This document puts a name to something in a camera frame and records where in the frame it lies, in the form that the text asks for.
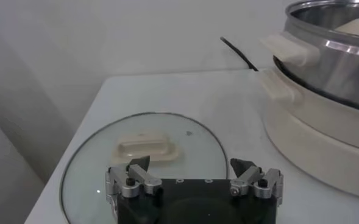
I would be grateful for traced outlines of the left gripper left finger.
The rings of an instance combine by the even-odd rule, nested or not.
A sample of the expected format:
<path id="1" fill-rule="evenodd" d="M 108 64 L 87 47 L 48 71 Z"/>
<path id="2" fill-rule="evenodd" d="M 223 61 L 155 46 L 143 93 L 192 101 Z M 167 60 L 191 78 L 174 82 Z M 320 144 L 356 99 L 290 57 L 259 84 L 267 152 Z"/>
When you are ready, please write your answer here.
<path id="1" fill-rule="evenodd" d="M 162 180 L 148 174 L 150 156 L 135 158 L 125 168 L 109 167 L 105 173 L 105 193 L 109 197 L 121 195 L 135 198 L 140 188 L 149 195 L 155 195 L 162 186 Z"/>

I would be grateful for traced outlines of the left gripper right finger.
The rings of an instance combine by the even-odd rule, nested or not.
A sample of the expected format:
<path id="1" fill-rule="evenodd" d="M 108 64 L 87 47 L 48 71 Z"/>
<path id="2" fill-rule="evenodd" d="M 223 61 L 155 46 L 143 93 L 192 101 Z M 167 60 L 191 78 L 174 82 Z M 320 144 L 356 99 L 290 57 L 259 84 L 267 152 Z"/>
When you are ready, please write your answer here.
<path id="1" fill-rule="evenodd" d="M 261 199 L 283 198 L 283 174 L 279 169 L 269 169 L 266 173 L 252 161 L 232 158 L 230 165 L 236 178 L 230 180 L 233 197 L 247 195 L 250 190 Z"/>

